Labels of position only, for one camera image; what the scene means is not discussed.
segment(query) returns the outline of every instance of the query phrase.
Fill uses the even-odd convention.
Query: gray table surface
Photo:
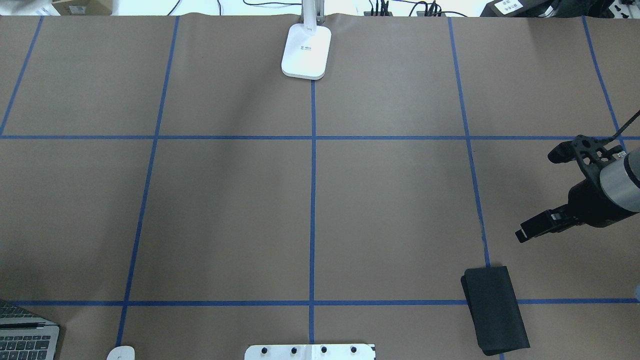
[[[532,346],[504,358],[637,357],[638,219],[513,232],[580,181],[551,148],[637,111],[640,22],[331,15],[311,82],[280,72],[297,20],[0,18],[0,297],[60,359],[482,359],[460,276],[487,264]]]

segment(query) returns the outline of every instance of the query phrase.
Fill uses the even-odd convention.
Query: laptop key
[[[45,340],[36,341],[36,350],[47,350],[49,348],[49,342]]]

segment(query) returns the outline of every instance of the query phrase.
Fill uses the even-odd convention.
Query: white lamp base
[[[292,78],[318,80],[324,76],[329,56],[331,30],[318,26],[310,35],[304,24],[289,28],[287,45],[282,56],[282,72]]]

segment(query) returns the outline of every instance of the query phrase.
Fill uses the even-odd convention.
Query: silver laptop
[[[53,360],[60,327],[0,300],[0,360]]]

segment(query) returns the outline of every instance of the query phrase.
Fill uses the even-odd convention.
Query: white label
[[[69,11],[72,15],[84,15],[86,6],[69,6]]]
[[[518,0],[502,0],[494,5],[503,15],[507,15],[508,13],[523,8],[522,4],[520,4]]]

